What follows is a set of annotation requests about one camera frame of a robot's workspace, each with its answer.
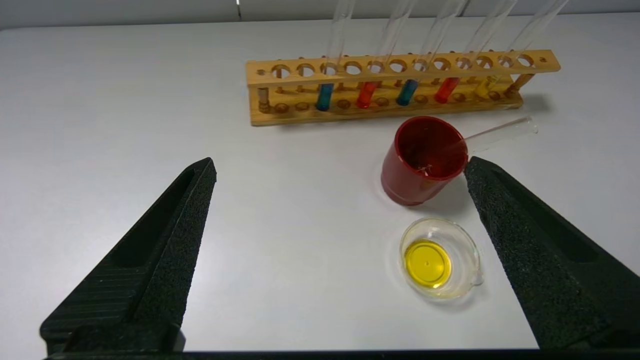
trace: test tube rack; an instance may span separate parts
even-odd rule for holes
[[[392,55],[382,72],[368,71],[373,56],[344,55],[336,75],[325,75],[326,59],[249,61],[246,64],[251,124],[271,126],[328,122],[374,117],[409,117],[439,113],[463,113],[482,110],[517,109],[523,105],[520,88],[535,74],[557,72],[560,63],[551,50],[528,50],[518,58],[514,52],[491,51],[480,53],[477,64],[460,69],[460,53],[438,53],[430,69],[414,70],[415,54]],[[475,95],[474,90],[487,76],[502,76],[489,93],[489,99]],[[511,75],[518,75],[515,81]],[[449,101],[434,100],[445,78],[461,78]],[[400,106],[396,98],[407,79],[417,79],[412,102]],[[368,81],[378,82],[371,105],[367,109],[356,106],[361,86]],[[320,84],[333,83],[333,95],[328,111],[316,109]]]

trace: test tube with blue liquid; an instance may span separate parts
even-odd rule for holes
[[[442,45],[442,41],[449,29],[449,25],[451,25],[451,21],[460,14],[465,3],[466,0],[447,0],[447,2],[442,6],[438,16],[431,26],[431,29],[429,30],[429,35],[422,46],[420,55],[413,63],[413,68],[415,70],[421,72],[429,70],[435,54],[438,52],[440,45]],[[411,98],[413,97],[413,93],[418,89],[419,84],[419,80],[407,80],[404,83],[402,91],[400,91],[400,95],[396,99],[398,105],[409,105],[409,102],[411,102]]]
[[[353,14],[353,7],[356,0],[339,0],[333,14],[331,23],[331,36],[326,50],[326,63],[322,69],[324,75],[335,75],[342,58],[344,48],[344,26]],[[320,85],[316,108],[320,111],[327,111],[331,105],[331,95],[333,93],[333,83]]]

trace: red cup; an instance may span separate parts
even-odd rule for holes
[[[420,205],[437,195],[467,165],[463,139],[455,127],[438,118],[405,121],[382,165],[385,193],[404,206]]]

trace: yellow solution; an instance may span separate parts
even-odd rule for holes
[[[474,90],[476,95],[489,99],[489,91],[495,86],[500,78],[495,75],[487,76],[480,85]]]
[[[416,240],[404,252],[404,267],[416,284],[437,289],[451,276],[451,260],[447,252],[437,243]]]

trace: petri dish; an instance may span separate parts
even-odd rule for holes
[[[455,299],[483,283],[480,255],[454,222],[423,218],[400,241],[400,264],[409,285],[431,300]]]

